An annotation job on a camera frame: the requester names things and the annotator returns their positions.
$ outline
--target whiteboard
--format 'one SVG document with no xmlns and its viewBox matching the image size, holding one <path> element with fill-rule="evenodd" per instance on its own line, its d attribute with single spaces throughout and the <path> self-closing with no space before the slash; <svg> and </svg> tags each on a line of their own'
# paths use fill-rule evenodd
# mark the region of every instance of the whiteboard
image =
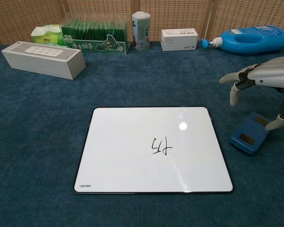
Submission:
<svg viewBox="0 0 284 227">
<path fill-rule="evenodd" d="M 76 193 L 231 192 L 204 107 L 96 108 Z"/>
</svg>

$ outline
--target white small box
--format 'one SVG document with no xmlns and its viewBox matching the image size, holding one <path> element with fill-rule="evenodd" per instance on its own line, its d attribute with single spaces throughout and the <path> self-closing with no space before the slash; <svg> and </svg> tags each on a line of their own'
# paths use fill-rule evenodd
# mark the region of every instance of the white small box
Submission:
<svg viewBox="0 0 284 227">
<path fill-rule="evenodd" d="M 161 31 L 163 51 L 195 50 L 198 34 L 194 28 L 164 29 Z"/>
<path fill-rule="evenodd" d="M 85 69 L 81 50 L 18 41 L 2 50 L 13 69 L 75 79 Z"/>
</svg>

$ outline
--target wicker screen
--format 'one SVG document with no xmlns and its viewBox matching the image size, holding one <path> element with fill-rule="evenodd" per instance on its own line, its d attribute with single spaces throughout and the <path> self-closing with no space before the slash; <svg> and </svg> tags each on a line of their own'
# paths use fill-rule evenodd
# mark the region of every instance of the wicker screen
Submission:
<svg viewBox="0 0 284 227">
<path fill-rule="evenodd" d="M 59 24 L 61 20 L 58 0 L 0 0 L 0 43 L 31 42 L 36 26 Z"/>
<path fill-rule="evenodd" d="M 162 29 L 193 27 L 200 35 L 208 0 L 140 0 L 140 10 L 150 13 L 150 41 L 160 40 Z"/>
<path fill-rule="evenodd" d="M 67 0 L 70 13 L 86 14 L 86 13 L 120 13 L 127 14 L 129 21 L 132 16 L 131 0 Z M 131 41 L 132 24 L 127 25 L 127 39 Z"/>
<path fill-rule="evenodd" d="M 284 30 L 284 0 L 218 0 L 211 32 L 213 39 L 222 32 L 240 27 L 276 25 Z"/>
</svg>

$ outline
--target white bottle cap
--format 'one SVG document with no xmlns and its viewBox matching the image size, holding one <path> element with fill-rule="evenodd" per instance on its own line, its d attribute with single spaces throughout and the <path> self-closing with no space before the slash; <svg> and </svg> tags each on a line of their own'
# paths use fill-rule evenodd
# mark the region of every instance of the white bottle cap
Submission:
<svg viewBox="0 0 284 227">
<path fill-rule="evenodd" d="M 212 40 L 211 44 L 214 46 L 214 47 L 220 47 L 222 46 L 222 43 L 223 43 L 223 40 L 221 37 L 216 37 Z"/>
</svg>

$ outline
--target blue bottle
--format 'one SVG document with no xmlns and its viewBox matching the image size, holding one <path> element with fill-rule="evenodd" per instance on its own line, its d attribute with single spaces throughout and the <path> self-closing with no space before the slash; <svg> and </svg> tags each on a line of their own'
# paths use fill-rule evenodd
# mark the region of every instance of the blue bottle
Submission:
<svg viewBox="0 0 284 227">
<path fill-rule="evenodd" d="M 228 30 L 212 41 L 201 39 L 202 47 L 220 47 L 221 50 L 255 54 L 272 52 L 284 47 L 284 31 L 277 26 L 246 27 Z"/>
</svg>

